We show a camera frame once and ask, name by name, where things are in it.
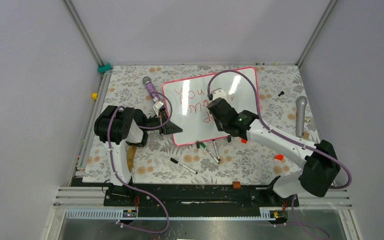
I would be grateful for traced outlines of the pink framed whiteboard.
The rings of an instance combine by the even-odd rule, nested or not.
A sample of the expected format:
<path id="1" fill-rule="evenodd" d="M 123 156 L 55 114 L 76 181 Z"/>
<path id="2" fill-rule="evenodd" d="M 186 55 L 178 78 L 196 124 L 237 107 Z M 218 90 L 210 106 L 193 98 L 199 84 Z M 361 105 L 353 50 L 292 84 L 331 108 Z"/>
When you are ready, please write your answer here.
<path id="1" fill-rule="evenodd" d="M 237 73 L 226 72 L 212 79 L 213 74 L 194 76 L 166 82 L 162 93 L 167 97 L 167 110 L 172 123 L 182 129 L 173 134 L 176 146 L 191 145 L 227 137 L 217 130 L 214 118 L 207 109 L 211 91 L 221 89 L 226 93 L 227 102 L 237 111 L 248 110 L 257 113 L 255 91 L 258 87 L 257 71 L 253 67 L 239 68 Z"/>

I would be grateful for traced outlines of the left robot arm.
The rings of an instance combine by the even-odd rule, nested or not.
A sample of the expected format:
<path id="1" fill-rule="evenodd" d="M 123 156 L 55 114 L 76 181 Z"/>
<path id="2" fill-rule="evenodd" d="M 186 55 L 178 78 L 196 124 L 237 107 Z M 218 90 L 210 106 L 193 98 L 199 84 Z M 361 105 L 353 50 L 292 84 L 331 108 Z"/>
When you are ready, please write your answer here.
<path id="1" fill-rule="evenodd" d="M 94 134 L 104 143 L 110 164 L 110 182 L 116 186 L 129 184 L 132 179 L 128 166 L 127 146 L 144 147 L 148 131 L 157 130 L 161 135 L 183 132 L 168 119 L 165 107 L 158 114 L 147 117 L 138 108 L 109 105 L 97 117 Z"/>

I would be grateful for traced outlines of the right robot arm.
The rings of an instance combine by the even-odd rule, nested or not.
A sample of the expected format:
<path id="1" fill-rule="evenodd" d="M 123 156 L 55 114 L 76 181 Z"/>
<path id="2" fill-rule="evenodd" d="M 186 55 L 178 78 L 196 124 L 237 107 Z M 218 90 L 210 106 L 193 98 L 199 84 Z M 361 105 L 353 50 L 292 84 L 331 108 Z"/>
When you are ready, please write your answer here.
<path id="1" fill-rule="evenodd" d="M 279 206 L 295 194 L 309 193 L 320 198 L 326 195 L 341 169 L 339 164 L 332 161 L 335 151 L 329 142 L 304 141 L 263 125 L 257 114 L 248 110 L 237 112 L 223 98 L 215 99 L 207 108 L 218 131 L 261 144 L 282 154 L 300 168 L 297 172 L 272 181 L 271 189 L 266 193 L 271 205 Z"/>

